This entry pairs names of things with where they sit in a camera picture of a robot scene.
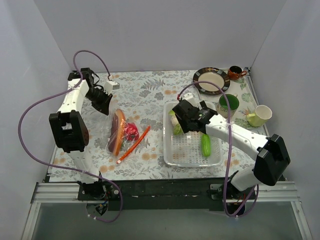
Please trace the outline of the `fake cauliflower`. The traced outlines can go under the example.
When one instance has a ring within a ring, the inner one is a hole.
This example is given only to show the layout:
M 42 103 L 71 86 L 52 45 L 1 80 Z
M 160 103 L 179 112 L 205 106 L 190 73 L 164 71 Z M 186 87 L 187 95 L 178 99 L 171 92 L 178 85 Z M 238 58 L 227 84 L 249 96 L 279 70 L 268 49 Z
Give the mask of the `fake cauliflower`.
M 172 131 L 173 135 L 181 135 L 181 134 L 183 134 L 184 132 L 183 132 L 183 130 L 181 128 L 181 125 L 179 124 L 179 121 L 178 121 L 174 111 L 170 110 L 168 114 L 170 116 L 170 121 L 171 121 L 171 124 L 172 124 L 172 127 L 173 127 L 173 131 Z

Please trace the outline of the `fake green leaf vegetable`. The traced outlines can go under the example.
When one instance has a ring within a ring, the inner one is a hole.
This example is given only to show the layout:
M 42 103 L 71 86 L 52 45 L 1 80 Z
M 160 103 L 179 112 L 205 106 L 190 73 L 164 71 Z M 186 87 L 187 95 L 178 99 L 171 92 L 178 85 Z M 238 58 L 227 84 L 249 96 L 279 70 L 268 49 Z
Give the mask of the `fake green leaf vegetable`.
M 211 140 L 207 134 L 201 136 L 201 151 L 204 157 L 211 155 Z

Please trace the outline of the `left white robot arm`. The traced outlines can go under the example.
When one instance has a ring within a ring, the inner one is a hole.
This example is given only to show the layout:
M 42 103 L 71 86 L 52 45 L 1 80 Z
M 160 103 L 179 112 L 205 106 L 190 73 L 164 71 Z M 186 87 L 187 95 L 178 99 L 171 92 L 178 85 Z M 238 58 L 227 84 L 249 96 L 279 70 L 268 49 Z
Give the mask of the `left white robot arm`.
M 106 197 L 106 187 L 96 177 L 87 175 L 86 172 L 99 176 L 99 170 L 94 166 L 89 157 L 86 147 L 89 144 L 89 130 L 81 116 L 84 99 L 91 101 L 91 106 L 99 113 L 108 115 L 110 102 L 113 97 L 106 93 L 101 85 L 94 83 L 98 75 L 90 68 L 81 68 L 81 73 L 73 71 L 68 76 L 68 92 L 56 113 L 49 115 L 49 124 L 53 133 L 56 146 L 63 149 L 72 159 L 77 170 L 81 171 L 81 181 L 78 184 L 82 187 L 85 195 L 95 200 Z M 74 90 L 74 87 L 83 77 L 83 80 Z

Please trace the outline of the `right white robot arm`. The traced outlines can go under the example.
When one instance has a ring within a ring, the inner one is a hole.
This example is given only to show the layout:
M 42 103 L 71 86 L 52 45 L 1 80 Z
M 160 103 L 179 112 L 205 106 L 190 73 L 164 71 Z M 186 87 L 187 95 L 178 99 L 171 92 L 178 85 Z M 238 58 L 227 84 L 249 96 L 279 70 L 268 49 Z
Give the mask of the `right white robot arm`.
M 268 137 L 228 122 L 204 101 L 196 107 L 183 99 L 172 110 L 184 133 L 201 132 L 219 138 L 255 161 L 254 166 L 237 171 L 224 184 L 223 189 L 232 199 L 259 184 L 274 186 L 291 162 L 281 136 Z

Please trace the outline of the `fake orange red fruit slice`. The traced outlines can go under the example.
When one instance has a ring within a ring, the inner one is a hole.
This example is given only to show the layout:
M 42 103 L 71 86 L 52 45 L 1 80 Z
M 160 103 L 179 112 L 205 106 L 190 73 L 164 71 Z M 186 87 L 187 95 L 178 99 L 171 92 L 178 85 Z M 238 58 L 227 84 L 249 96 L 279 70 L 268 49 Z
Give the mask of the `fake orange red fruit slice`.
M 111 123 L 110 138 L 107 145 L 108 150 L 114 155 L 118 156 L 125 134 L 126 118 L 121 109 L 116 109 Z

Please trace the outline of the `clear zip top bag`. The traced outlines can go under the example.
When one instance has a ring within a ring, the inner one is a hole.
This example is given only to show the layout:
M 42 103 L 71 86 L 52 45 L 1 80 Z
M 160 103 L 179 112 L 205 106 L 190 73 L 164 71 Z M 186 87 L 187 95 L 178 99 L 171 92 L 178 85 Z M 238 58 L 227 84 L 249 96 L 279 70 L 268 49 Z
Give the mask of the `clear zip top bag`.
M 117 165 L 121 164 L 142 143 L 151 130 L 126 115 L 124 108 L 112 101 L 109 114 L 97 118 L 96 132 L 91 133 L 91 146 L 97 147 Z

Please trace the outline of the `fake red bell pepper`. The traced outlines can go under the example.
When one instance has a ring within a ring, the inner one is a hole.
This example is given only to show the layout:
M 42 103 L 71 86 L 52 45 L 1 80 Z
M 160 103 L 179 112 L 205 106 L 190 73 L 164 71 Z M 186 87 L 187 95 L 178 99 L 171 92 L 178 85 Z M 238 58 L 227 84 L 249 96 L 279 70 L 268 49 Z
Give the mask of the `fake red bell pepper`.
M 127 122 L 124 128 L 124 136 L 127 141 L 136 141 L 139 139 L 139 130 L 135 123 Z

